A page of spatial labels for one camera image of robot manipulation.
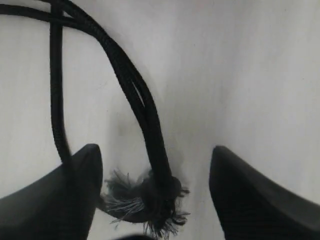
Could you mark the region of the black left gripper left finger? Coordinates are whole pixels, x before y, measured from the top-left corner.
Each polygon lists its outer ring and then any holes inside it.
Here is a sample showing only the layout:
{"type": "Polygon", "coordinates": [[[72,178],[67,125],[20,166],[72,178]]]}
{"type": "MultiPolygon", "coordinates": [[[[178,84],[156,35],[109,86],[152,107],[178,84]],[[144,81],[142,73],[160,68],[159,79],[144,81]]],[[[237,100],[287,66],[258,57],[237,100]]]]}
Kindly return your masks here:
{"type": "Polygon", "coordinates": [[[0,200],[2,240],[85,240],[101,193],[103,166],[97,144],[36,182],[0,200]]]}

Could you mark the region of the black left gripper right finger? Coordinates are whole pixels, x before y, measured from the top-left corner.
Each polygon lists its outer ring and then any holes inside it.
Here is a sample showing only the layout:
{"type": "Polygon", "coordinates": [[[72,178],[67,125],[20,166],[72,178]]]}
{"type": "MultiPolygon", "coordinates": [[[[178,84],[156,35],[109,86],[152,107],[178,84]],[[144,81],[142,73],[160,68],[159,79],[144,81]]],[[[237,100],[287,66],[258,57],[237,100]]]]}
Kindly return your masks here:
{"type": "Polygon", "coordinates": [[[318,240],[320,206],[280,186],[225,146],[212,151],[209,191],[226,240],[318,240]]]}

